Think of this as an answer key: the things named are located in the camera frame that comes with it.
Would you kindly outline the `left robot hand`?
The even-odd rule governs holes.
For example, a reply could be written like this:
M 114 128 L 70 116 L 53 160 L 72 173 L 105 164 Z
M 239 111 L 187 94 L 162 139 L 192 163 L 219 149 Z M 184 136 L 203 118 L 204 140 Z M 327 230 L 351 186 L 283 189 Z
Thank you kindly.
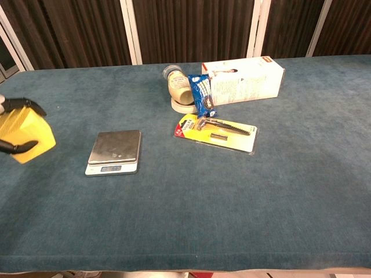
M 8 114 L 9 116 L 5 119 L 6 121 L 8 120 L 8 122 L 5 123 L 7 131 L 20 130 L 28 115 L 26 109 L 28 111 L 32 111 L 40 117 L 47 115 L 45 110 L 35 101 L 25 97 L 6 98 L 5 96 L 1 95 L 1 115 Z M 12 144 L 11 142 L 1 139 L 1 152 L 9 155 L 17 155 L 30 151 L 37 144 L 37 140 L 30 140 L 23 144 Z

